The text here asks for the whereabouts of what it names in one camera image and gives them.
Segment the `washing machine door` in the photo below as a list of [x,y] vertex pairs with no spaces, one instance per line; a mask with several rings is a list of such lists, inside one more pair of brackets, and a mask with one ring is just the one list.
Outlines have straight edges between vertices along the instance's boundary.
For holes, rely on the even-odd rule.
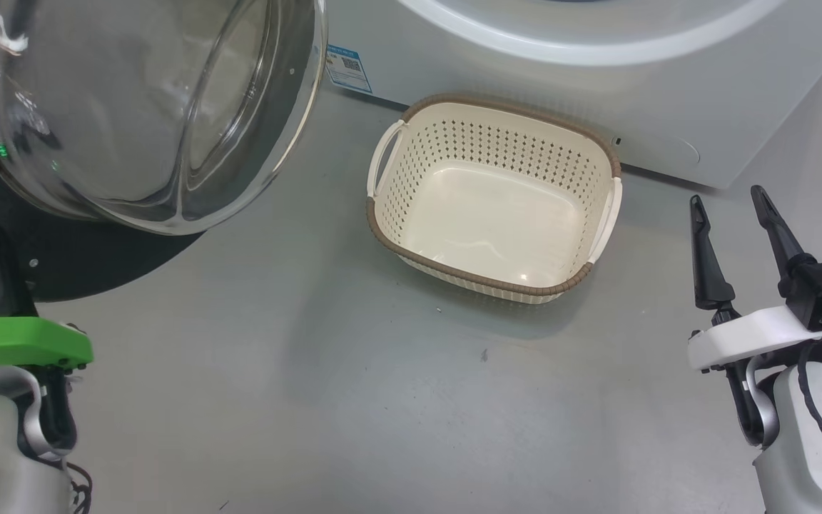
[[0,0],[0,174],[27,201],[204,231],[278,175],[324,0]]

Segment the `blue and white label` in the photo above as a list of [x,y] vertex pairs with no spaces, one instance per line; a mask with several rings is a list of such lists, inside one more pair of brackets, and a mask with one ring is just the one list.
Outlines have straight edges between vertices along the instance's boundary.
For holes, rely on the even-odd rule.
[[357,52],[329,45],[329,51],[325,53],[325,68],[329,71],[332,84],[372,94],[370,81],[366,78],[366,71],[363,71],[363,63]]

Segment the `laundry basket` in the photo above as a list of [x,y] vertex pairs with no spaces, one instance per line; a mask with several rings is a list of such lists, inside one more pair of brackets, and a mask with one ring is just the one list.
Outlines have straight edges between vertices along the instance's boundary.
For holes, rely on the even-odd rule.
[[545,303],[591,271],[617,220],[620,162],[591,131],[500,101],[440,95],[379,140],[375,237],[418,270]]

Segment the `gray floor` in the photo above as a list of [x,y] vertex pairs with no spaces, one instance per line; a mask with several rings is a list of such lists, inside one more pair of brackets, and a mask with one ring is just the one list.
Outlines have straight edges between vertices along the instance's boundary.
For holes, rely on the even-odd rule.
[[[587,282],[493,302],[369,234],[367,163],[398,115],[328,88],[260,201],[135,283],[42,308],[95,343],[71,396],[94,512],[762,512],[727,383],[687,366],[709,318],[694,186],[626,176]],[[741,312],[780,303],[754,183],[822,259],[822,81],[733,188],[702,191]]]

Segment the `basket handle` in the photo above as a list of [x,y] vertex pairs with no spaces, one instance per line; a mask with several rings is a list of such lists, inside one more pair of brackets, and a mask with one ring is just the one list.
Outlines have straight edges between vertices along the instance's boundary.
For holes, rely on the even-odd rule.
[[[372,159],[370,160],[370,173],[366,178],[366,196],[370,198],[379,196],[382,185],[385,184],[385,178],[389,174],[389,168],[392,167],[392,161],[395,160],[398,146],[402,143],[402,138],[405,137],[404,134],[406,131],[407,124],[403,120],[398,120],[385,131],[379,140],[379,144],[376,144],[376,150],[372,153]],[[384,167],[382,166],[382,157],[384,157],[382,154],[385,153],[386,146],[389,146],[389,143],[391,143],[393,139],[395,140],[395,144],[392,145],[392,152],[389,152],[388,160],[385,162]],[[376,175],[381,167],[382,176],[379,177],[379,181],[377,182]]]
[[614,230],[614,222],[617,222],[617,214],[620,214],[620,201],[623,199],[623,195],[624,187],[620,182],[620,177],[615,176],[614,187],[607,196],[607,204],[604,205],[604,212],[601,215],[601,230],[598,231],[594,243],[592,243],[592,250],[589,253],[588,261],[590,263],[596,263],[602,251],[604,251],[604,247],[607,245],[608,238],[611,238],[611,231]]

